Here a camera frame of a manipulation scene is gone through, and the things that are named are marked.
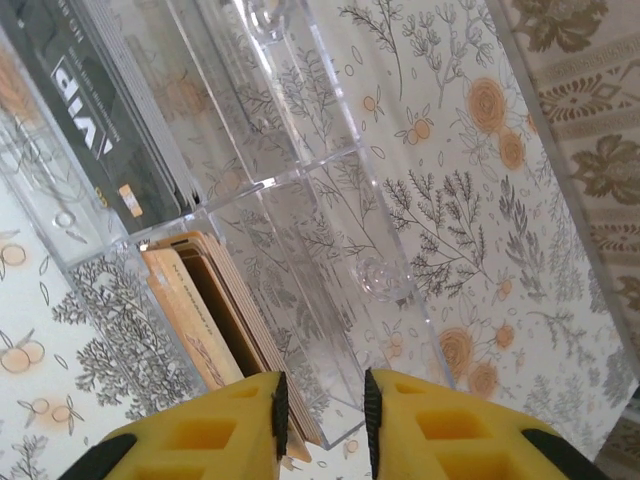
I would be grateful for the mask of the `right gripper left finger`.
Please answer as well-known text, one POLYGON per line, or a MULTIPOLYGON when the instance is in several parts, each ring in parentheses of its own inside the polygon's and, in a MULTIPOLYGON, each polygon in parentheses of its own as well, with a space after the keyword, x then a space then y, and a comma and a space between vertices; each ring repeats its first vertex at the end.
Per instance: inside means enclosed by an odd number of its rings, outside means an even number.
POLYGON ((282 372, 247 377, 112 431, 58 480, 279 480, 282 372))

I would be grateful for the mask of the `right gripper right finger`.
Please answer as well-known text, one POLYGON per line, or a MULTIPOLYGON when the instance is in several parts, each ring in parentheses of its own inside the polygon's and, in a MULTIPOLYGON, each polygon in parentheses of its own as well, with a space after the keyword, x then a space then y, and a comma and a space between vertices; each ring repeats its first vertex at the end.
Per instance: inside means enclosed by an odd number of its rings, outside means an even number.
POLYGON ((373 480, 611 480, 546 423, 388 369, 368 369, 373 480))

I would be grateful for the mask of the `clear acrylic card box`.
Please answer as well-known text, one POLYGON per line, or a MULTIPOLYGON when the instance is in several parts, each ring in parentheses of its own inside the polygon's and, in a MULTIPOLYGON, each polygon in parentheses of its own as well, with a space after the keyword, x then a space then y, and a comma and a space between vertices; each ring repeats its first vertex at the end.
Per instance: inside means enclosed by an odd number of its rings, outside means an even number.
POLYGON ((128 418, 206 385, 151 291, 142 252, 194 252, 251 344, 290 382, 291 442, 332 449, 364 423, 369 368, 395 328, 441 350, 310 0, 103 0, 199 189, 196 209, 130 233, 103 205, 52 115, 0 106, 0 179, 65 287, 54 321, 92 329, 56 355, 72 383, 128 418))

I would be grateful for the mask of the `black VIP card stack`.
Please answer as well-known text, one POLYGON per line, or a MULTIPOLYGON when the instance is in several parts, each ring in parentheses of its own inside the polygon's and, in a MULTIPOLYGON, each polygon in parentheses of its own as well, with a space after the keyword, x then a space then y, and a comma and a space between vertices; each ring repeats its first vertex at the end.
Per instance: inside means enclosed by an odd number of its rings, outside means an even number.
POLYGON ((0 0, 0 106, 46 109, 130 233, 192 213, 199 189, 103 0, 0 0))

